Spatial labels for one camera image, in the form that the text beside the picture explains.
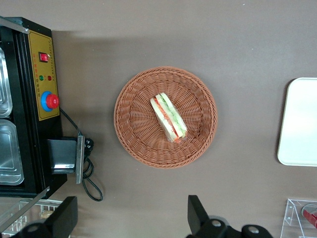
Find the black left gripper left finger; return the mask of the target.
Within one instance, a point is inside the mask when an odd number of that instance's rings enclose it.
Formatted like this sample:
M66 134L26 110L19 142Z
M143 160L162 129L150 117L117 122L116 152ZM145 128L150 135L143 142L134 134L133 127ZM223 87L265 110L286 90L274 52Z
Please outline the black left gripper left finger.
M43 222L27 225L14 235L15 238L67 238L78 222L78 200L67 197Z

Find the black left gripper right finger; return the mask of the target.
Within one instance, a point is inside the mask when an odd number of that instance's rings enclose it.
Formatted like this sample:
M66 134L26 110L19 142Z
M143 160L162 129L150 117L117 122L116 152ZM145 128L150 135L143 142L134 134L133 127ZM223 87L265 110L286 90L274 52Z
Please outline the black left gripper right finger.
M191 230L188 238L241 238L241 232L234 230L221 218L209 218L197 195L188 196L187 220Z

